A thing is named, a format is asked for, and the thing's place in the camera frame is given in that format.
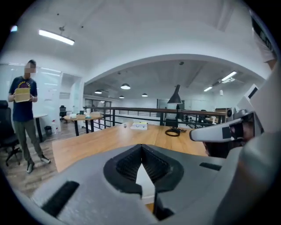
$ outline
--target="shoe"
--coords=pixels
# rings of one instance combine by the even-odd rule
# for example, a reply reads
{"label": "shoe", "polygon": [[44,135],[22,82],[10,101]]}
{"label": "shoe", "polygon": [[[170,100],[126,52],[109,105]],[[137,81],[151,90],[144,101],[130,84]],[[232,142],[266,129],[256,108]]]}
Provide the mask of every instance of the shoe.
{"label": "shoe", "polygon": [[27,169],[26,169],[26,172],[28,174],[30,174],[32,171],[33,171],[33,167],[34,167],[34,162],[27,162]]}
{"label": "shoe", "polygon": [[44,155],[42,155],[42,157],[40,158],[40,160],[46,164],[49,164],[51,162],[51,160],[49,160],[48,158],[46,158]]}

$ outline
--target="plastic bottle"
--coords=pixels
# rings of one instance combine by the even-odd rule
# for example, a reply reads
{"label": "plastic bottle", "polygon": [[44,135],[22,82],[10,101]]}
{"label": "plastic bottle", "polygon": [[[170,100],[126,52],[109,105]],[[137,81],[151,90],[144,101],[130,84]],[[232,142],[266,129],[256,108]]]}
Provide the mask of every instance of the plastic bottle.
{"label": "plastic bottle", "polygon": [[54,134],[58,132],[56,120],[52,120],[52,131],[54,132]]}

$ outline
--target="trash bin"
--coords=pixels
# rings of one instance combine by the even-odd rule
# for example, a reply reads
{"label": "trash bin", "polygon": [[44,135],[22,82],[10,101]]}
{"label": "trash bin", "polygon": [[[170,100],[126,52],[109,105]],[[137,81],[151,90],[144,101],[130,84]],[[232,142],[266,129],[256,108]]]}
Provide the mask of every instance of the trash bin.
{"label": "trash bin", "polygon": [[52,127],[51,126],[46,126],[44,127],[46,135],[51,136],[52,135]]}

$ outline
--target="black table leg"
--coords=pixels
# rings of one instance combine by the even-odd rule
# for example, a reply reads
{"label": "black table leg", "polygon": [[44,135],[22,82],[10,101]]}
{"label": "black table leg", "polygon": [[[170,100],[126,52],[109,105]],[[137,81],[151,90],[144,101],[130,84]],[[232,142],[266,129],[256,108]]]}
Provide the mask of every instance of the black table leg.
{"label": "black table leg", "polygon": [[39,118],[36,118],[35,120],[36,120],[36,126],[37,126],[37,132],[38,132],[39,140],[40,140],[40,142],[43,142]]}
{"label": "black table leg", "polygon": [[77,120],[74,121],[76,136],[79,136]]}
{"label": "black table leg", "polygon": [[88,121],[85,120],[85,124],[86,124],[86,133],[88,134],[89,133],[89,128],[88,128]]}
{"label": "black table leg", "polygon": [[91,132],[93,132],[94,131],[94,121],[90,120],[90,122],[91,122]]}

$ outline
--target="blue light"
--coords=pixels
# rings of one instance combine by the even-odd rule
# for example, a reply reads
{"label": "blue light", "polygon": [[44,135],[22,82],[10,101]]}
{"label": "blue light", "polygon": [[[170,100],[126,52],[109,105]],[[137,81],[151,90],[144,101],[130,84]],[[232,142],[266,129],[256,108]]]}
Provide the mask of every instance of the blue light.
{"label": "blue light", "polygon": [[18,30],[18,26],[12,26],[11,32],[16,32]]}

